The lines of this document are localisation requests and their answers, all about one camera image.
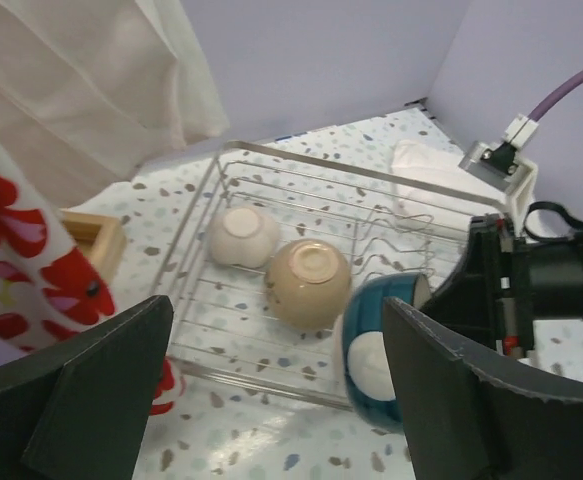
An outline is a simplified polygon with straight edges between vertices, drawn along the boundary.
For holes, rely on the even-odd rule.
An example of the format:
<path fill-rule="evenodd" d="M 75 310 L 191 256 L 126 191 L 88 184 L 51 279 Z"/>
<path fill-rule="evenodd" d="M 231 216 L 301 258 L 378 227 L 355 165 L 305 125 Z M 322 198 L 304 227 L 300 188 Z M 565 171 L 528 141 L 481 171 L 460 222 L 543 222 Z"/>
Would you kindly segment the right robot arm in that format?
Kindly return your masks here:
<path fill-rule="evenodd" d="M 503 214 L 476 216 L 450 276 L 421 311 L 499 353 L 523 358 L 535 348 L 536 320 L 583 320 L 583 221 L 554 202 L 536 201 L 569 227 L 565 236 L 516 233 Z"/>

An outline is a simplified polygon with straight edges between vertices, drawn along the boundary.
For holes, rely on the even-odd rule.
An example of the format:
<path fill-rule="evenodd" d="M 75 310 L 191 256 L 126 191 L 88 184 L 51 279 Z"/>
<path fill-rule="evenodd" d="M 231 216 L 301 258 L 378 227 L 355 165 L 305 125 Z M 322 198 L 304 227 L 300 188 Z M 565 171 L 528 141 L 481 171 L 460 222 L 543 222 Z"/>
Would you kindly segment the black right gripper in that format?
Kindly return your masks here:
<path fill-rule="evenodd" d="M 483 346 L 526 357 L 535 335 L 523 244 L 509 217 L 472 218 L 460 260 L 420 310 Z"/>

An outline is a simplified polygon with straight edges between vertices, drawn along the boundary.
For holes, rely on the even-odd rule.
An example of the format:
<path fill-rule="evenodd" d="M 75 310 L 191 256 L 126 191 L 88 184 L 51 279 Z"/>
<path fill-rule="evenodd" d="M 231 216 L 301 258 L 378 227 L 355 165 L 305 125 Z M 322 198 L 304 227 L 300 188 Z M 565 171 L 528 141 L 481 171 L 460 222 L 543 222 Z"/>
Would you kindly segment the teal white dotted bowl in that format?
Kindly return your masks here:
<path fill-rule="evenodd" d="M 406 272 L 360 285 L 333 326 L 332 364 L 353 411 L 375 428 L 402 430 L 382 333 L 383 302 L 396 297 L 420 308 L 432 296 L 427 276 Z"/>

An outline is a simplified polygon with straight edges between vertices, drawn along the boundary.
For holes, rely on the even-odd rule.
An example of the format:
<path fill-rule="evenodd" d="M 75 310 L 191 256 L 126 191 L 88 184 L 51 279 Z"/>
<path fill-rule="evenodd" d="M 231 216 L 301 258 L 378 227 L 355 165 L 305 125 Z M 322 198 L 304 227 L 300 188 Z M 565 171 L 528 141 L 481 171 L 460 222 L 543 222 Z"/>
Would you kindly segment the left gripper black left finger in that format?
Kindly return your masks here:
<path fill-rule="evenodd" d="M 172 321 L 152 296 L 0 366 L 0 479 L 131 478 Z"/>

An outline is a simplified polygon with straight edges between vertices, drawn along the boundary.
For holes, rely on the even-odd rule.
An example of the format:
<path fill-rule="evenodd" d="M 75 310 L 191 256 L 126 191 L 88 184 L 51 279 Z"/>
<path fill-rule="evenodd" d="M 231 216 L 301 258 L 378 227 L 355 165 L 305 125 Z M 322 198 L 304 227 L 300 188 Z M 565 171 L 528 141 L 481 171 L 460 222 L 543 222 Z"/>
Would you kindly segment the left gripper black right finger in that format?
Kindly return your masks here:
<path fill-rule="evenodd" d="M 583 382 L 384 302 L 390 374 L 418 479 L 583 479 Z"/>

